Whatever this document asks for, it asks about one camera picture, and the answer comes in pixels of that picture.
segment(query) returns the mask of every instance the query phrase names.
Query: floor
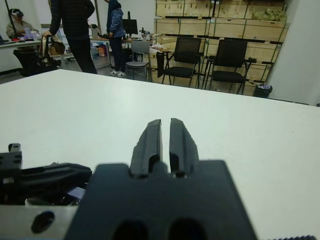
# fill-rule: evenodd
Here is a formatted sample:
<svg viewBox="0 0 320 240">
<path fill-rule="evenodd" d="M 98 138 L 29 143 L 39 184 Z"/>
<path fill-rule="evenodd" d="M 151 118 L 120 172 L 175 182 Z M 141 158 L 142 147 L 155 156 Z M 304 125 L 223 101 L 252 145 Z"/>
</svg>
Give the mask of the floor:
<svg viewBox="0 0 320 240">
<path fill-rule="evenodd" d="M 111 61 L 112 61 L 111 64 L 114 65 L 113 57 L 111 57 Z M 99 75 L 109 76 L 109 73 L 113 70 L 109 66 L 109 59 L 107 57 L 100 57 L 98 59 L 94 59 L 93 63 L 95 65 L 95 67 L 97 69 L 97 73 Z M 71 71 L 81 72 L 81 69 L 76 61 L 66 61 L 65 69 L 71 70 Z M 14 73 L 2 75 L 2 76 L 0 76 L 0 84 L 5 84 L 5 83 L 15 81 L 18 79 L 22 79 L 22 78 L 24 78 L 24 77 L 21 76 L 19 72 L 14 72 Z M 125 78 L 127 78 L 127 79 L 133 78 L 131 70 L 127 71 L 127 76 L 125 76 Z M 135 71 L 134 79 L 138 80 L 138 81 L 145 81 L 146 80 L 145 72 L 144 72 L 143 68 Z"/>
</svg>

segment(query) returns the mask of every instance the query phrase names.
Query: sneakers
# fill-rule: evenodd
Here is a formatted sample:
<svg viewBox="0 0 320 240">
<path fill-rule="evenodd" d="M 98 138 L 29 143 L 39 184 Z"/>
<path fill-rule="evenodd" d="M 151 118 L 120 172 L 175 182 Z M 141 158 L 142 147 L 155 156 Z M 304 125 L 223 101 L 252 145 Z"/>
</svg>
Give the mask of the sneakers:
<svg viewBox="0 0 320 240">
<path fill-rule="evenodd" d="M 110 72 L 109 75 L 116 75 L 116 74 L 118 74 L 118 72 L 116 70 L 112 70 L 112 72 Z"/>
<path fill-rule="evenodd" d="M 117 74 L 117 77 L 124 77 L 126 76 L 127 74 L 123 71 L 119 71 L 118 74 Z"/>
</svg>

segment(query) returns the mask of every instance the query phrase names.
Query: blue hoodie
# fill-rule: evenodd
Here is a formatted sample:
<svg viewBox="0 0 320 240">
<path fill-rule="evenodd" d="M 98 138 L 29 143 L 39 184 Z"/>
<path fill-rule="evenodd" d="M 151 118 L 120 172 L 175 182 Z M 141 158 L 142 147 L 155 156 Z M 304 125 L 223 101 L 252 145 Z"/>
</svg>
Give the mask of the blue hoodie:
<svg viewBox="0 0 320 240">
<path fill-rule="evenodd" d="M 106 21 L 106 31 L 109 33 L 110 32 L 110 26 L 111 26 L 111 21 L 112 21 L 112 12 L 118 8 L 118 0 L 110 0 L 108 2 L 108 17 Z"/>
<path fill-rule="evenodd" d="M 124 13 L 122 12 L 121 8 L 117 8 L 112 12 L 111 18 L 111 26 L 110 26 L 110 32 L 113 33 L 114 38 L 123 37 L 126 35 L 126 31 L 124 30 L 122 16 Z"/>
</svg>

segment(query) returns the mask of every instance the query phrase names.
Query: black pants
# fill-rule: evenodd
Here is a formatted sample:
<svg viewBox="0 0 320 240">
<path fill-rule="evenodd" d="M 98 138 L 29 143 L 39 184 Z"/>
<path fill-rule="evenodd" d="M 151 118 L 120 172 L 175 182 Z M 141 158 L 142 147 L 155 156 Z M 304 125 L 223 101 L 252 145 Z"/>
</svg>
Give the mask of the black pants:
<svg viewBox="0 0 320 240">
<path fill-rule="evenodd" d="M 97 74 L 96 67 L 91 58 L 90 39 L 67 39 L 70 49 L 82 72 Z"/>
<path fill-rule="evenodd" d="M 116 71 L 126 71 L 125 55 L 122 52 L 122 37 L 112 37 L 109 39 L 114 57 L 114 69 Z"/>
</svg>

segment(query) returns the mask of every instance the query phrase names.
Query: cable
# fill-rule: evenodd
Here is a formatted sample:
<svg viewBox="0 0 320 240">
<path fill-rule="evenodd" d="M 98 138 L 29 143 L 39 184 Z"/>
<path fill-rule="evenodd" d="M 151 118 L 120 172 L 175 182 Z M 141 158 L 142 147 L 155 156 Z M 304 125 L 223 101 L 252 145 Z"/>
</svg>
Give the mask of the cable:
<svg viewBox="0 0 320 240">
<path fill-rule="evenodd" d="M 9 16 L 9 19 L 10 19 L 10 23 L 12 24 L 12 27 L 13 27 L 13 30 L 14 30 L 14 34 L 15 34 L 15 37 L 18 38 L 18 32 L 17 32 L 17 29 L 14 25 L 14 21 L 12 20 L 12 16 L 10 14 L 10 9 L 9 9 L 9 6 L 8 6 L 8 2 L 7 0 L 4 0 L 5 1 L 5 5 L 6 5 L 6 9 L 8 11 L 8 16 Z"/>
</svg>

